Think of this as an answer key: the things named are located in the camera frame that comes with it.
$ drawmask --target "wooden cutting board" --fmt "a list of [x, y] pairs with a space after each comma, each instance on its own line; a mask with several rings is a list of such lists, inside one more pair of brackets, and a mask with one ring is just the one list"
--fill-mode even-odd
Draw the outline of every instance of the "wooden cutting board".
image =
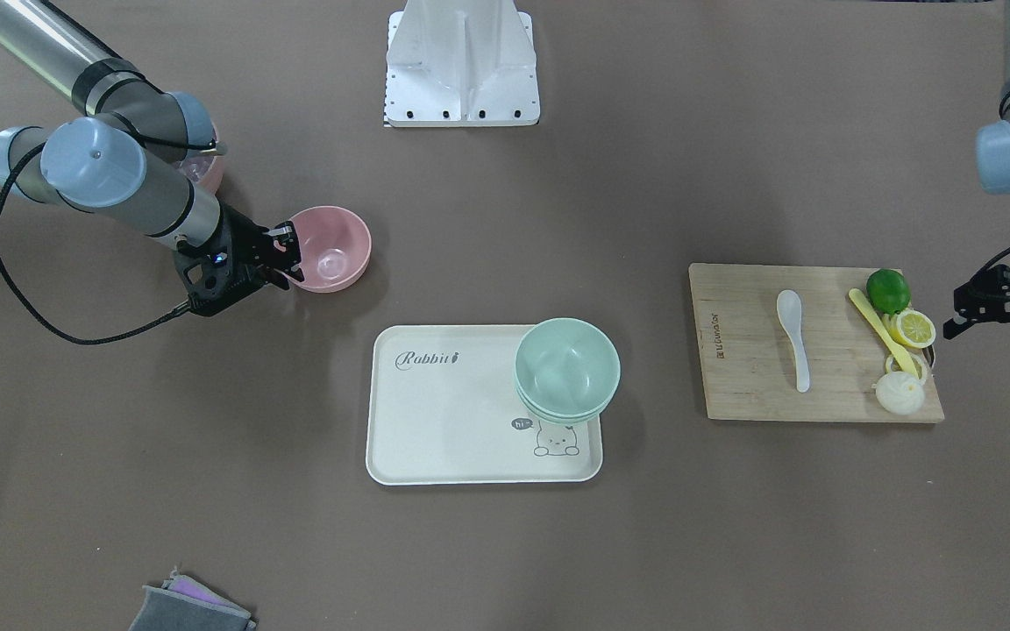
[[[926, 404], [893, 415], [875, 399], [887, 347], [847, 299], [875, 269], [697, 262], [688, 269], [704, 396], [712, 419], [936, 423], [945, 419], [930, 377]], [[797, 391], [794, 351], [778, 323], [782, 290], [801, 296], [801, 335], [813, 385]]]

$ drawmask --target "ceramic spoon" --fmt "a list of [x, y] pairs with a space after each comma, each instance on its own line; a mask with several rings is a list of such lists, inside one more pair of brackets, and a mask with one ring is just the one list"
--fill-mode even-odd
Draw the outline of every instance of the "ceramic spoon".
[[797, 296], [796, 291], [783, 290], [778, 295], [778, 321], [794, 346], [797, 391], [809, 392], [809, 360], [805, 356], [805, 344], [801, 342], [801, 296]]

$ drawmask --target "pink bowl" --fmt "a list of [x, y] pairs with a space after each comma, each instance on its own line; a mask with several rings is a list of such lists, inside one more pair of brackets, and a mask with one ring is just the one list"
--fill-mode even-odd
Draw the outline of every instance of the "pink bowl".
[[373, 236], [360, 216], [335, 205], [307, 208], [292, 216], [305, 281], [293, 284], [311, 292], [343, 290], [361, 279], [373, 254]]
[[[213, 125], [213, 139], [216, 139], [216, 125]], [[224, 161], [222, 156], [192, 156], [174, 163], [174, 169], [182, 173], [190, 183], [200, 185], [212, 195], [220, 189], [224, 178]]]

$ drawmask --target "metal bracket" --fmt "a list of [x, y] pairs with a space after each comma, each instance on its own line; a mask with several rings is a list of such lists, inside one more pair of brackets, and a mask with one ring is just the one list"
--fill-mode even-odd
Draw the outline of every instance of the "metal bracket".
[[409, 0], [389, 18], [390, 127], [514, 127], [540, 120], [532, 17], [513, 0]]

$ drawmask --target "lemon slice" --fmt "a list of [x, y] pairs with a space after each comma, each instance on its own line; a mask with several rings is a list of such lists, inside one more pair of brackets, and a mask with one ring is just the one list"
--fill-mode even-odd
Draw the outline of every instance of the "lemon slice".
[[925, 313], [914, 309], [903, 309], [895, 315], [884, 315], [883, 326], [895, 341], [910, 348], [925, 348], [937, 339], [937, 329], [933, 327]]

